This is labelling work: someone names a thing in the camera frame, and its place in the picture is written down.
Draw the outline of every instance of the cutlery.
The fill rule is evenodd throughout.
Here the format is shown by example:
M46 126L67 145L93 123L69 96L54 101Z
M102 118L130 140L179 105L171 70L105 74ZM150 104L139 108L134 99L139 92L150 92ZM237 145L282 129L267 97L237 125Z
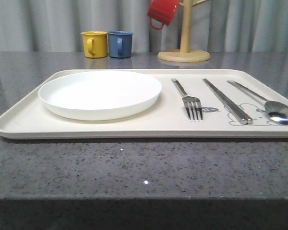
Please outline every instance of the cutlery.
M198 99L197 97L189 96L176 78L172 78L171 80L178 87L178 89L183 95L182 101L187 111L189 120L195 121L195 115L196 115L196 120L198 121L199 120L198 112L200 114L201 120L203 120L203 111L200 99Z
M243 90L244 92L249 92L259 97L263 101L265 101L264 109L265 109L265 112L270 117L270 119L280 125L288 126L288 106L287 105L281 102L270 101L236 81L228 80L227 82L237 87L238 89Z
M235 118L243 125L250 125L253 123L253 119L247 115L240 107L238 107L232 100L230 100L223 92L215 87L206 78L203 79L206 85L216 95L216 97L222 102L223 105L235 116Z

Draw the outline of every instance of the wooden stand base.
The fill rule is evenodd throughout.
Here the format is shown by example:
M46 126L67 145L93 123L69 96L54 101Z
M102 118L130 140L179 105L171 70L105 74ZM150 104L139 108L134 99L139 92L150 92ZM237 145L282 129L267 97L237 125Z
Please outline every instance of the wooden stand base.
M158 58L165 61L200 62L209 60L210 54L206 51L198 49L192 49L189 51L189 53L182 54L180 53L180 49L170 49L159 52Z

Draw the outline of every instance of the spoon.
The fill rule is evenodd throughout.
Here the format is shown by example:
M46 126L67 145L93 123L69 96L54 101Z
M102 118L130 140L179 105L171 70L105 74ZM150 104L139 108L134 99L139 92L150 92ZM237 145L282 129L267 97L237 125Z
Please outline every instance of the spoon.
M232 80L228 80L228 83L232 84L233 86L237 87L238 89L245 90L247 92L252 93L253 95L259 97L260 99L264 100L264 109L265 112L268 114L270 119L280 125L288 126L288 106L275 101L269 101L268 99L262 97L261 95L257 94L253 90L241 85L240 83Z

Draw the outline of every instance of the mug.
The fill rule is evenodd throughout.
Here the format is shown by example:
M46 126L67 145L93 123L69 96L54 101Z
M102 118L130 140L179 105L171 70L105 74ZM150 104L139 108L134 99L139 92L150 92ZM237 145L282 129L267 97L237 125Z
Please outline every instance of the mug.
M169 25L178 8L179 0L152 0L147 15L150 17L149 23L156 30L162 30L164 25ZM162 23L161 27L155 27L152 19Z
M108 56L108 40L105 31L82 32L84 54L88 58L103 58Z
M108 31L109 56L113 58L129 58L132 50L130 31Z

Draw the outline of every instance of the gray curtain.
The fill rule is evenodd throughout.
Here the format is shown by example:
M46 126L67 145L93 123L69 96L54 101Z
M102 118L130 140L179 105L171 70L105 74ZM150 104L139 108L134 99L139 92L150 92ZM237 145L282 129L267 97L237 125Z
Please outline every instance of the gray curtain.
M182 8L162 31L150 0L0 0L0 51L82 51L80 32L133 31L133 52L180 46ZM288 0L210 0L193 8L191 48L288 51Z

